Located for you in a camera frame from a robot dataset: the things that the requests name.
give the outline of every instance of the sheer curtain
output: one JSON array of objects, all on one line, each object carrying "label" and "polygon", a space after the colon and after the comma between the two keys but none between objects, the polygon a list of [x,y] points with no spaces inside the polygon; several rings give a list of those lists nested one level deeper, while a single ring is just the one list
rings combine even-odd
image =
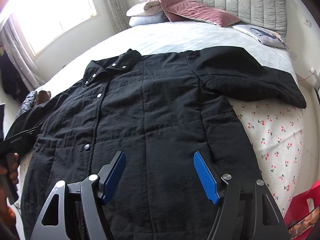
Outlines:
[{"label": "sheer curtain", "polygon": [[33,91],[43,85],[45,81],[23,47],[12,21],[12,17],[10,17],[5,23],[0,32],[1,39],[9,59],[19,71],[26,87],[29,91]]},{"label": "sheer curtain", "polygon": [[113,18],[114,28],[117,33],[129,28],[127,6],[124,0],[107,0]]}]

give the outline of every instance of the white bedsheet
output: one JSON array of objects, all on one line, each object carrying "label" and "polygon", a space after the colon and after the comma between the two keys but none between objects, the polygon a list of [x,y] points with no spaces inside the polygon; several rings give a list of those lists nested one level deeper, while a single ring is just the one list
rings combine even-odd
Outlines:
[{"label": "white bedsheet", "polygon": [[[262,45],[233,28],[190,21],[137,26],[118,33],[73,60],[41,89],[55,96],[82,79],[91,60],[114,57],[128,49],[148,55],[213,46],[243,47],[261,65],[287,71],[297,82],[286,50]],[[300,171],[301,110],[277,100],[229,101],[252,142],[264,181],[285,215]]]},{"label": "white bedsheet", "polygon": [[41,88],[50,90],[52,96],[55,96],[82,79],[91,60],[118,56],[128,49],[149,55],[214,46],[243,47],[261,65],[287,71],[297,82],[290,56],[285,49],[262,45],[231,27],[220,28],[212,24],[187,21],[141,25],[118,33],[77,57]]}]

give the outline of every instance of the screw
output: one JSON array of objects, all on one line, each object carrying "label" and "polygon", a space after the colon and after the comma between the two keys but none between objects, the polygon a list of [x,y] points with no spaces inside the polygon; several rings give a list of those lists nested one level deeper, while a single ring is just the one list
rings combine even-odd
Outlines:
[{"label": "screw", "polygon": [[263,185],[264,185],[264,181],[261,180],[261,179],[258,179],[258,180],[257,180],[257,185],[263,186]]},{"label": "screw", "polygon": [[226,174],[223,174],[223,175],[222,175],[222,178],[225,179],[225,180],[230,180],[232,177],[231,177],[230,174],[227,174],[227,173],[226,173]]},{"label": "screw", "polygon": [[56,187],[63,187],[65,185],[65,181],[64,180],[59,180],[57,183],[56,183]]},{"label": "screw", "polygon": [[92,174],[89,176],[89,180],[91,180],[91,181],[95,181],[97,178],[98,178],[97,174]]}]

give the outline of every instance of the white pillow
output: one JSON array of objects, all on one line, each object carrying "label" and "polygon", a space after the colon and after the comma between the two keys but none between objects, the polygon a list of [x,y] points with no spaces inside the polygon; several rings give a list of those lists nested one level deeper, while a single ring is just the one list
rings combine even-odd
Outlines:
[{"label": "white pillow", "polygon": [[163,23],[168,21],[169,20],[165,16],[164,12],[158,12],[155,15],[149,15],[149,16],[132,16],[130,18],[129,25],[131,27],[135,27],[137,25]]},{"label": "white pillow", "polygon": [[233,25],[233,28],[255,38],[263,45],[281,49],[288,48],[284,38],[279,33],[271,30],[249,24],[237,24]]},{"label": "white pillow", "polygon": [[157,1],[149,1],[144,3],[139,3],[131,7],[127,11],[127,16],[150,16],[155,15],[158,12],[163,11],[160,2]]}]

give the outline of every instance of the blue gripper pad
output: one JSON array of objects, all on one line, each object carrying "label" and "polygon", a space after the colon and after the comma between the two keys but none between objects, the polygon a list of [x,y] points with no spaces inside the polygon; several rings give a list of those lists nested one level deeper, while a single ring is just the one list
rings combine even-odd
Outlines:
[{"label": "blue gripper pad", "polygon": [[126,164],[125,153],[122,152],[116,163],[112,167],[112,170],[106,179],[103,187],[103,195],[101,196],[101,201],[103,204],[106,204],[113,198],[116,188],[118,187],[119,181],[121,179],[122,173],[124,171]]},{"label": "blue gripper pad", "polygon": [[193,163],[208,199],[218,203],[217,183],[198,151],[193,156]]}]

